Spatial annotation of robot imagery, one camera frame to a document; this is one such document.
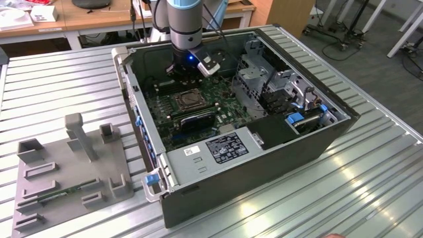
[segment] metal slatted surface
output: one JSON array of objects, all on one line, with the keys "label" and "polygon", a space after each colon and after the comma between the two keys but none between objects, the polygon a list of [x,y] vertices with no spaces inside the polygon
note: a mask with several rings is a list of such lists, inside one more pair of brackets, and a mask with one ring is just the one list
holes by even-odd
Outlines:
[{"label": "metal slatted surface", "polygon": [[0,238],[11,234],[16,143],[34,136],[42,143],[66,138],[62,117],[72,112],[83,113],[86,131],[95,130],[106,121],[120,126],[136,194],[31,237],[423,235],[421,135],[290,34],[274,26],[262,29],[362,114],[319,159],[191,221],[166,229],[159,203],[148,203],[142,190],[146,169],[110,49],[14,59],[2,79],[6,84],[0,85]]}]

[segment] gray floor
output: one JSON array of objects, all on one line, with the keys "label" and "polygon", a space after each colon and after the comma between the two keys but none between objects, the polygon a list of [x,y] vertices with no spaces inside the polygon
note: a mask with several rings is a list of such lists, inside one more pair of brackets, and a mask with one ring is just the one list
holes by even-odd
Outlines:
[{"label": "gray floor", "polygon": [[[343,2],[343,0],[338,1],[332,14],[338,13]],[[318,0],[319,8],[326,9],[328,3],[330,0]],[[344,20],[347,26],[351,24],[358,8],[359,3],[356,2]],[[367,7],[358,24],[358,29],[363,29],[373,11],[373,8]],[[393,59],[386,57],[402,37],[402,33],[398,31],[402,25],[403,22],[382,14],[367,33],[364,47],[346,61],[331,60],[322,54],[322,48],[334,42],[335,39],[314,32],[308,36],[302,36],[300,40],[383,106],[423,134],[423,82],[403,69],[402,52],[398,52]],[[411,41],[414,42],[421,36],[422,33],[417,32],[411,37]],[[342,59],[355,49],[352,48],[347,52],[340,52],[335,48],[328,48],[326,52],[331,57]]]}]

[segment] green circuit board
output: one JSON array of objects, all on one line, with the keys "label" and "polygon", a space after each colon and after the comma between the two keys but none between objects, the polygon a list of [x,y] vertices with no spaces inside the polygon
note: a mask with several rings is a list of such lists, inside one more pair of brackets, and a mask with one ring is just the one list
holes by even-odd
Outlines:
[{"label": "green circuit board", "polygon": [[[219,135],[219,128],[224,125],[231,124],[234,128],[239,128],[252,120],[232,95],[231,79],[222,77],[204,79],[196,89],[147,98],[147,104],[167,151]],[[180,133],[180,121],[207,113],[215,113],[212,127],[192,133]]]}]

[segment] caster wheel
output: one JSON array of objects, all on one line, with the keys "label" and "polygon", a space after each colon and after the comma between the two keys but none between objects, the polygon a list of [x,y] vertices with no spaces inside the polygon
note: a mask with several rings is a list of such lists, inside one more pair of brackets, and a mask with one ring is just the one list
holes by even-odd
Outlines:
[{"label": "caster wheel", "polygon": [[348,49],[348,45],[342,44],[342,51],[346,51]]},{"label": "caster wheel", "polygon": [[306,30],[303,30],[303,34],[304,34],[304,36],[308,36],[310,35],[310,29],[307,28]]},{"label": "caster wheel", "polygon": [[411,52],[409,53],[410,58],[417,58],[418,57],[418,53],[417,52]]}]

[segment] white table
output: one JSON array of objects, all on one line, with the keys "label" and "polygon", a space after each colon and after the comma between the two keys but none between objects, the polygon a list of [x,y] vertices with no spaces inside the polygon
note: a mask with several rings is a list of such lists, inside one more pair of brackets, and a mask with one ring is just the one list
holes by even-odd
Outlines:
[{"label": "white table", "polygon": [[409,27],[411,21],[414,21],[410,29],[407,30],[407,32],[403,34],[403,37],[399,39],[397,45],[394,46],[394,48],[391,49],[387,57],[393,57],[398,50],[401,49],[401,47],[403,47],[406,41],[409,40],[410,36],[413,35],[414,31],[417,30],[418,26],[421,25],[422,21],[423,21],[423,0],[418,0],[421,2],[421,5],[418,6],[417,10],[414,11],[414,13],[411,14],[411,16],[409,17],[403,27],[399,29],[401,32],[403,32],[406,30],[406,28]]},{"label": "white table", "polygon": [[[331,15],[331,12],[332,12],[332,10],[334,10],[336,1],[338,1],[338,0],[331,0],[331,2],[330,2],[328,8],[327,8],[327,10],[326,10],[326,12],[324,12],[324,14],[323,14],[323,17],[322,17],[322,24],[323,24],[323,25],[324,25],[324,23],[326,23],[326,21],[327,21],[330,15]],[[368,21],[367,21],[367,23],[366,23],[366,26],[364,26],[364,28],[362,29],[362,32],[363,32],[363,33],[366,33],[366,32],[368,31],[368,29],[371,28],[371,26],[373,26],[373,24],[374,24],[374,22],[375,22],[375,20],[377,20],[377,18],[378,18],[378,16],[379,16],[379,14],[381,14],[381,12],[382,12],[382,9],[383,9],[383,6],[385,6],[385,4],[386,4],[386,1],[387,1],[387,0],[382,0],[382,1],[381,1],[379,5],[378,5],[378,8],[377,8],[375,12],[373,13],[373,15],[371,15],[371,17],[370,17],[370,19],[368,19]],[[346,18],[347,13],[348,13],[348,11],[350,11],[350,9],[351,9],[352,3],[354,3],[354,0],[348,0],[347,5],[346,5],[346,7],[344,7],[344,9],[343,9],[343,12],[340,13],[340,15],[339,15],[339,17],[338,17],[338,19],[336,19],[336,22],[338,22],[338,23],[342,23],[342,22],[344,21],[344,18]]]}]

